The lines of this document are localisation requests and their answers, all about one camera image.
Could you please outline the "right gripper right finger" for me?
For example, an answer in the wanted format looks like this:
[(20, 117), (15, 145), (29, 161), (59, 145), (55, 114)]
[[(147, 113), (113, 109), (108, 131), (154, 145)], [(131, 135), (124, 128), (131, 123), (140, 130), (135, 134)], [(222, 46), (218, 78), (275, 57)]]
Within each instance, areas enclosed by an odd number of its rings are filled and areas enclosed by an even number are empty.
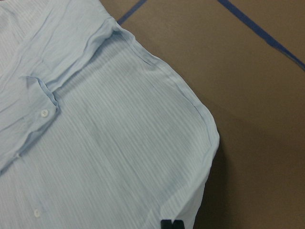
[(173, 229), (184, 229), (183, 220), (177, 219), (173, 221)]

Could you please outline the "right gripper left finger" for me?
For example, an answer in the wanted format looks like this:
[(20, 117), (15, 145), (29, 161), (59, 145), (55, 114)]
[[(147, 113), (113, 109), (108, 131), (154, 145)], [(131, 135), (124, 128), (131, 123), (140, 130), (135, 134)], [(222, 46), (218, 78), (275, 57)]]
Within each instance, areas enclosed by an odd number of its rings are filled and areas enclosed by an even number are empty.
[(173, 224), (171, 219), (162, 219), (160, 222), (161, 229), (172, 229)]

